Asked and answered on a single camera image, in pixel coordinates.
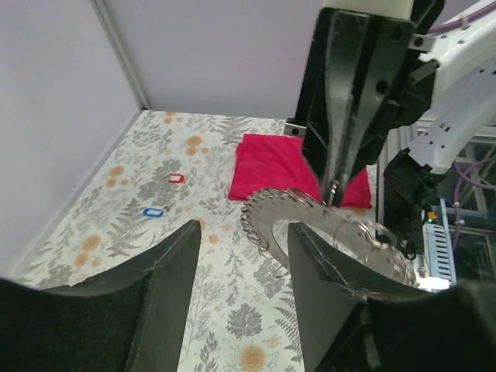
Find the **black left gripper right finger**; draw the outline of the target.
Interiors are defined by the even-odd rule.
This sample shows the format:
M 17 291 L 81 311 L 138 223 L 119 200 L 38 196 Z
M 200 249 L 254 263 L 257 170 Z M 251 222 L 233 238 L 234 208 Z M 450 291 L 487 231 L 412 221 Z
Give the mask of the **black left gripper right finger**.
M 429 293 L 331 247 L 304 223 L 288 230 L 307 371 L 493 371 L 495 286 Z

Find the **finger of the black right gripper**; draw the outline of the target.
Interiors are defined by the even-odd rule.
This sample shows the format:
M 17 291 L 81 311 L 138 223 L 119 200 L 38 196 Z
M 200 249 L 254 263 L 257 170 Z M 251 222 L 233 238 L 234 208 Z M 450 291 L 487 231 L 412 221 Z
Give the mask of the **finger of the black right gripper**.
M 305 127 L 302 153 L 322 190 L 349 183 L 353 89 L 371 25 L 369 14 L 334 8 L 321 9 L 315 24 L 294 120 Z
M 332 16 L 332 203 L 341 205 L 361 141 L 387 101 L 412 22 L 358 12 Z

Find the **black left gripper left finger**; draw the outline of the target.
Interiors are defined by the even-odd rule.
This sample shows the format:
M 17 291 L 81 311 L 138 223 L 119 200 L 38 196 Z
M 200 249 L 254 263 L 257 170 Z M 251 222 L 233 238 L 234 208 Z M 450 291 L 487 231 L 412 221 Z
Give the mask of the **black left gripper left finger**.
M 186 222 L 156 246 L 74 286 L 1 282 L 3 371 L 175 371 L 202 230 Z

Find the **large silver keyring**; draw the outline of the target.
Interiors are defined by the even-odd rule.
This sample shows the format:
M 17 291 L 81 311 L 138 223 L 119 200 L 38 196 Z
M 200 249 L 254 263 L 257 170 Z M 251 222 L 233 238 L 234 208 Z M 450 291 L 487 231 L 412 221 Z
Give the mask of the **large silver keyring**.
M 288 270 L 288 254 L 273 233 L 274 225 L 284 220 L 317 228 L 364 266 L 407 286 L 417 286 L 415 272 L 396 247 L 396 237 L 379 223 L 349 219 L 294 188 L 257 191 L 241 208 L 240 221 L 247 239 L 257 245 L 260 254 L 269 254 Z

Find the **blue key tag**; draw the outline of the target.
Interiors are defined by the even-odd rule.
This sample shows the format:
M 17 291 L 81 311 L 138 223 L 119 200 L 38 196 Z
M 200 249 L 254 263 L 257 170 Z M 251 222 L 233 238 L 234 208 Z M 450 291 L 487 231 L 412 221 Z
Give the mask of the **blue key tag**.
M 164 215 L 164 210 L 160 208 L 145 208 L 143 215 L 150 218 L 160 218 Z

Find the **red key tag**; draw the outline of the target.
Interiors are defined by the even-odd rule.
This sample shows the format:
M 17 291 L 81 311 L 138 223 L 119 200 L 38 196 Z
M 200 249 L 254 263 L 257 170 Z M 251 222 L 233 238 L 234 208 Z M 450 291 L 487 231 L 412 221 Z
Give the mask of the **red key tag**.
M 169 183 L 181 184 L 185 181 L 185 176 L 183 174 L 169 174 L 167 177 Z

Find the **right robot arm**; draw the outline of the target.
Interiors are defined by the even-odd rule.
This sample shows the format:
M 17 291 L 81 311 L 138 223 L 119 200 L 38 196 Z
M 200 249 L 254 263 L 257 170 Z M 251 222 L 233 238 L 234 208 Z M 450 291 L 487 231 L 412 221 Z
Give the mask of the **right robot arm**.
M 312 195 L 341 205 L 389 136 L 432 122 L 390 160 L 399 212 L 436 193 L 458 152 L 495 116 L 495 3 L 443 24 L 442 1 L 325 1 L 292 122 L 303 128 Z

